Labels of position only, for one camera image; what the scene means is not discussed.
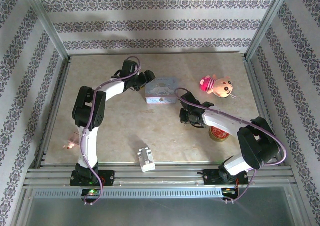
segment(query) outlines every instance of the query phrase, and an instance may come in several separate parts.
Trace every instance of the robotic arm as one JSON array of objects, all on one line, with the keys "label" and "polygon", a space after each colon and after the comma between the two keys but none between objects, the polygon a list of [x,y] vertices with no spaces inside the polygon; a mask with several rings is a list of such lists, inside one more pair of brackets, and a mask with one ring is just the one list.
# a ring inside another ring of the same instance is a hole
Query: robotic arm
[{"label": "robotic arm", "polygon": [[87,86],[83,86],[79,90],[72,117],[75,119],[75,124],[78,127],[80,142],[82,141],[83,144],[81,147],[84,149],[84,154],[79,156],[78,163],[75,166],[77,176],[82,178],[82,182],[96,183],[98,180],[89,169],[88,164],[98,174],[97,135],[99,126],[104,119],[106,101],[115,95],[125,92],[127,89],[139,91],[147,83],[155,79],[154,73],[150,70],[126,78],[134,74],[137,69],[138,64],[135,61],[127,59],[124,61],[122,69],[118,70],[111,78],[111,82],[100,87],[95,96],[92,121],[87,129],[86,126],[92,110],[91,104],[94,100],[94,90]]},{"label": "robotic arm", "polygon": [[[227,133],[235,136],[239,140],[241,153],[230,157],[219,166],[217,178],[222,178],[226,183],[242,171],[260,169],[271,158],[280,152],[279,145],[270,137],[269,132],[273,132],[267,121],[262,117],[257,117],[251,123],[237,120],[234,116],[226,117],[226,113],[220,112],[212,103],[205,102],[200,104],[191,92],[186,93],[180,99],[183,109],[180,111],[180,121],[192,124],[196,127],[205,125],[220,128]],[[198,108],[196,105],[203,106],[213,111]],[[262,128],[263,131],[256,129],[252,125]]]}]

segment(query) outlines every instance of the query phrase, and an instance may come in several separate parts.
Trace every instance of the beige floor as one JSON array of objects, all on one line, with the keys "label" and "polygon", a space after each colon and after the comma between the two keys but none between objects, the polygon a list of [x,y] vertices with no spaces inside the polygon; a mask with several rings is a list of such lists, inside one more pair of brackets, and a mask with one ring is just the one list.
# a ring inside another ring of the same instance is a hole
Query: beige floor
[{"label": "beige floor", "polygon": [[[97,87],[121,69],[126,55],[74,56],[51,136],[46,163],[76,163],[79,148],[64,149],[68,135],[77,132],[72,110],[83,85]],[[252,119],[258,116],[246,70],[238,53],[139,55],[142,70],[156,77],[176,77],[179,86],[189,89],[201,102],[209,101],[226,112]],[[229,76],[237,99],[218,98],[199,89],[206,75]],[[100,162],[138,162],[137,151],[148,145],[157,162],[221,162],[240,152],[235,137],[218,143],[209,129],[180,123],[180,103],[148,105],[144,90],[131,90],[106,103],[104,121],[97,140]]]}]

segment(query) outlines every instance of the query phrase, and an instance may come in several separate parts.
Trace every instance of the pink plush toy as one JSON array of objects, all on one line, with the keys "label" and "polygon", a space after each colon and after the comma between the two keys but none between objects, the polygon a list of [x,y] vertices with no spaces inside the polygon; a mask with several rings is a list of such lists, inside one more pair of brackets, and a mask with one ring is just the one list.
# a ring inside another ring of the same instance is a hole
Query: pink plush toy
[{"label": "pink plush toy", "polygon": [[200,81],[200,89],[206,91],[208,94],[214,93],[221,98],[226,98],[229,95],[231,95],[232,98],[236,98],[231,94],[234,88],[229,77],[217,80],[216,75],[213,75],[212,78],[207,75]]}]

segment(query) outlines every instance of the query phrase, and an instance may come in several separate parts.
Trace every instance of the white wall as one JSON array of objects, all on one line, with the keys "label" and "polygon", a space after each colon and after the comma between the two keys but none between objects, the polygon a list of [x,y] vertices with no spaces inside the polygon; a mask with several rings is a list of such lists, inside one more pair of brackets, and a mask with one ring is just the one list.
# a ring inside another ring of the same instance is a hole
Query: white wall
[{"label": "white wall", "polygon": [[252,64],[286,143],[312,225],[320,225],[320,0],[285,0]]},{"label": "white wall", "polygon": [[0,0],[0,225],[10,225],[62,58],[27,0]]},{"label": "white wall", "polygon": [[271,0],[41,0],[69,54],[245,52]]}]

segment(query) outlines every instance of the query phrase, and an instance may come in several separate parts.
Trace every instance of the small pink toy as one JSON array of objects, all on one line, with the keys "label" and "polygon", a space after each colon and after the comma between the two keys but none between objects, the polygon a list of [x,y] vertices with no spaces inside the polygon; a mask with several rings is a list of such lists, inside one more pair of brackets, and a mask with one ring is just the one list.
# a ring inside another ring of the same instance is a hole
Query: small pink toy
[{"label": "small pink toy", "polygon": [[76,132],[72,132],[69,136],[68,139],[68,144],[64,145],[63,147],[69,149],[72,149],[74,146],[79,146],[80,145],[80,138],[79,134]]},{"label": "small pink toy", "polygon": [[234,95],[231,94],[233,88],[233,83],[231,82],[229,77],[221,78],[217,80],[217,76],[213,75],[210,78],[209,75],[202,78],[200,81],[200,89],[206,91],[208,94],[214,93],[218,97],[226,98],[229,95],[232,98],[236,98]]}]

